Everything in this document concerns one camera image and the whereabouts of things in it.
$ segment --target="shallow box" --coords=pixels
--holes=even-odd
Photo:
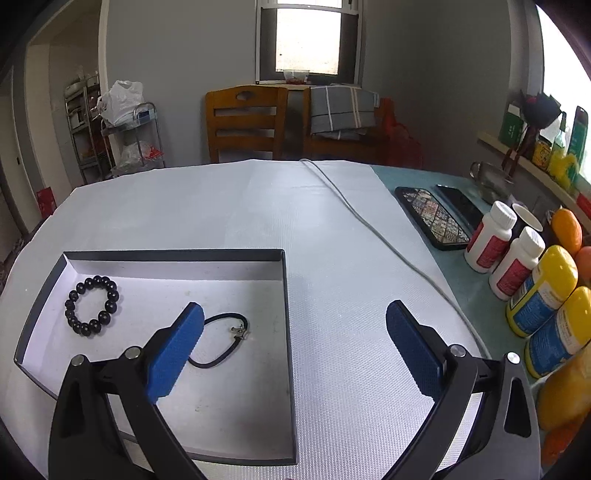
[[[107,275],[121,295],[107,327],[89,338],[75,334],[64,316],[70,290],[86,277]],[[81,296],[81,322],[96,318],[104,290]],[[118,357],[143,346],[159,328],[171,325],[188,302],[206,317],[237,312],[249,321],[238,348],[211,369],[189,363],[171,394],[157,406],[193,459],[237,465],[296,462],[293,376],[285,276],[279,249],[65,252],[45,281],[22,330],[16,364],[57,398],[72,357],[91,361]],[[207,325],[192,357],[205,363],[233,341],[236,319]],[[132,430],[111,396],[123,437]]]

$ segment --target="white tablecloth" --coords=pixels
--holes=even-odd
[[[361,215],[451,295],[420,235],[370,167],[319,164]],[[212,480],[381,479],[433,405],[387,334],[385,311],[396,299],[447,343],[480,354],[456,312],[353,217],[311,166],[249,160],[88,185],[25,247],[0,297],[0,416],[45,475],[54,401],[12,357],[58,257],[72,250],[191,248],[283,248],[287,255],[298,465],[199,462]],[[457,459],[477,408],[474,397],[442,465]],[[127,445],[145,465],[137,445]]]

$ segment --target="bracelet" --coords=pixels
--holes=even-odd
[[[193,365],[194,367],[197,367],[197,368],[215,367],[217,364],[219,364],[223,360],[225,360],[228,357],[228,355],[230,355],[230,353],[232,353],[236,349],[238,344],[246,338],[246,334],[248,333],[248,320],[246,319],[246,317],[244,315],[240,315],[239,313],[221,313],[220,315],[215,315],[215,316],[210,317],[207,320],[205,320],[204,326],[207,325],[208,323],[215,322],[216,320],[227,319],[227,318],[238,319],[242,322],[241,327],[232,327],[232,333],[236,334],[236,335],[234,335],[234,343],[230,345],[230,348],[228,348],[228,350],[226,350],[223,354],[221,354],[214,361],[209,362],[208,364],[200,364],[200,363],[196,362],[195,360],[193,360],[191,357],[189,357],[188,362],[191,365]]]
[[[88,323],[78,321],[76,318],[76,302],[80,295],[84,295],[87,290],[93,288],[104,288],[107,291],[107,301],[105,302],[105,309],[98,314],[98,319],[92,319]],[[117,300],[119,300],[119,292],[117,291],[117,284],[109,277],[101,277],[95,275],[93,278],[88,277],[84,283],[80,282],[76,285],[76,289],[72,290],[66,303],[66,320],[68,325],[72,327],[74,332],[79,333],[85,337],[93,333],[99,333],[103,325],[108,325],[111,322],[111,314],[117,311]]]

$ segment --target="black smartphone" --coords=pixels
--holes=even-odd
[[[394,194],[435,248],[466,248],[470,237],[430,191],[398,187]]]
[[[483,217],[478,207],[458,189],[446,187],[445,185],[437,185],[437,189],[441,193],[441,196],[456,209],[462,219],[472,227],[472,232],[474,232],[478,228],[478,225],[480,225]]]

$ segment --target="window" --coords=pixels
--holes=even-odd
[[[311,83],[356,83],[361,0],[257,0],[257,80],[308,70]]]
[[[544,93],[552,95],[566,112],[566,143],[569,144],[574,112],[578,106],[591,113],[591,80],[575,52],[552,20],[538,7],[544,42]],[[541,134],[552,141],[560,127],[560,118]],[[583,156],[580,174],[591,183],[591,135]]]

